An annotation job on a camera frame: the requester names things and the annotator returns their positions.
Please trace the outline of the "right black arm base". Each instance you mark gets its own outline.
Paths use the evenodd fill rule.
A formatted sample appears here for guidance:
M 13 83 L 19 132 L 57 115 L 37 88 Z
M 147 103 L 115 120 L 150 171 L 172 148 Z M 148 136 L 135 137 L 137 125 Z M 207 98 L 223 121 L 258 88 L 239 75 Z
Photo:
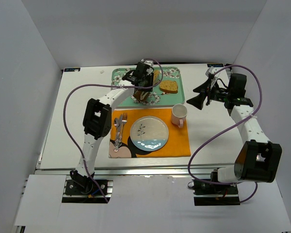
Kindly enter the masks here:
M 240 205 L 238 189 L 231 185 L 218 185 L 192 180 L 188 188 L 194 192 L 195 206 Z

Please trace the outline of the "narrow seeded bread slice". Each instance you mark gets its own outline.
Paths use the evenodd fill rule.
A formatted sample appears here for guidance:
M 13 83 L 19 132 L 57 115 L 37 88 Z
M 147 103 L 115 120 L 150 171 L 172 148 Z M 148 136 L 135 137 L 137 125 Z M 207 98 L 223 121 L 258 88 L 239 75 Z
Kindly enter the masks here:
M 153 85 L 155 85 L 159 81 L 161 72 L 159 70 L 154 70 L 153 72 Z

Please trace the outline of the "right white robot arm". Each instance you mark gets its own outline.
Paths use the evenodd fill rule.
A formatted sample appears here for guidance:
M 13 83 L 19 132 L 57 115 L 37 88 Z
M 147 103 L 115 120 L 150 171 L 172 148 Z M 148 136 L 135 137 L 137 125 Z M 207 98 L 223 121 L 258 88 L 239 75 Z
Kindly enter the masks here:
M 227 88 L 220 88 L 218 75 L 207 74 L 208 79 L 193 91 L 198 96 L 187 103 L 198 109 L 214 101 L 224 103 L 241 135 L 243 147 L 234 165 L 211 173 L 212 185 L 232 185 L 244 181 L 271 183 L 274 181 L 282 154 L 282 147 L 272 143 L 262 131 L 255 117 L 251 100 L 245 97 L 247 77 L 232 74 Z

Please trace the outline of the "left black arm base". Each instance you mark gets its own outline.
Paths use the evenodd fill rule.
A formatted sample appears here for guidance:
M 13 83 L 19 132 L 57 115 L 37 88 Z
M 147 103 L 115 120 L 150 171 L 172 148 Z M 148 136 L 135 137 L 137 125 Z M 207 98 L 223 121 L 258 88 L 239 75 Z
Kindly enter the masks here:
M 106 204 L 111 198 L 111 181 L 98 179 L 94 182 L 90 177 L 80 175 L 76 170 L 70 171 L 70 179 L 66 180 L 62 203 Z

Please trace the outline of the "metal serving tongs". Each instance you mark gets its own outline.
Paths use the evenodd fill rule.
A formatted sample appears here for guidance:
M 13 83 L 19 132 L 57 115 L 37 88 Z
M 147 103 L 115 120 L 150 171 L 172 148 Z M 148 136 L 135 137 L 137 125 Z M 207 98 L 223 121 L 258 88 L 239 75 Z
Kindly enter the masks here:
M 142 91 L 140 94 L 140 101 L 146 101 L 149 94 L 150 94 L 150 92 L 148 92 L 148 91 Z

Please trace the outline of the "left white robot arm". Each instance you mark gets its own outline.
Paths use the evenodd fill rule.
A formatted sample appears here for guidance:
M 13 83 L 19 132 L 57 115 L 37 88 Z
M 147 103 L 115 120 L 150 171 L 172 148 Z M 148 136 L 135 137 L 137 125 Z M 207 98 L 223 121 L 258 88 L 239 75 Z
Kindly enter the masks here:
M 81 152 L 80 161 L 75 170 L 70 172 L 70 177 L 82 188 L 94 181 L 95 160 L 102 139 L 111 130 L 113 110 L 136 91 L 152 91 L 153 78 L 153 60 L 143 59 L 134 70 L 130 70 L 124 75 L 118 85 L 111 86 L 110 92 L 101 98 L 90 99 L 87 102 L 82 122 L 84 127 L 83 146 L 80 147 L 69 134 Z

